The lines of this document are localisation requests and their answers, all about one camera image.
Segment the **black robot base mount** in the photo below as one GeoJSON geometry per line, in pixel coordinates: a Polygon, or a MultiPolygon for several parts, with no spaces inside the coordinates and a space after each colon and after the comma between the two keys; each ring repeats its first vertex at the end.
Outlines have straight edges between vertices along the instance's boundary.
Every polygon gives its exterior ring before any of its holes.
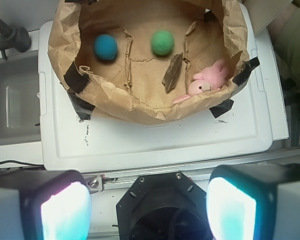
{"type": "Polygon", "coordinates": [[[141,175],[116,204],[121,240],[212,240],[207,193],[181,172],[141,175]]]}

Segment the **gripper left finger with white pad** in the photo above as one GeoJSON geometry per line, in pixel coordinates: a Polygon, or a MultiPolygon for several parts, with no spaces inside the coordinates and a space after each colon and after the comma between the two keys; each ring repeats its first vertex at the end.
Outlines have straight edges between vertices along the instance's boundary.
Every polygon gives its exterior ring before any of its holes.
{"type": "Polygon", "coordinates": [[[76,170],[0,171],[0,240],[85,240],[91,215],[76,170]]]}

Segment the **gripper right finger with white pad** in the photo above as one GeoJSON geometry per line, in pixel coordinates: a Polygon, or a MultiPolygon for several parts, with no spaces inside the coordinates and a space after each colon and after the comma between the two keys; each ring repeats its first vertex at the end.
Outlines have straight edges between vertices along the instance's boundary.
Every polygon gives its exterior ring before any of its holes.
{"type": "Polygon", "coordinates": [[[206,212],[217,240],[300,240],[300,163],[217,166],[206,212]]]}

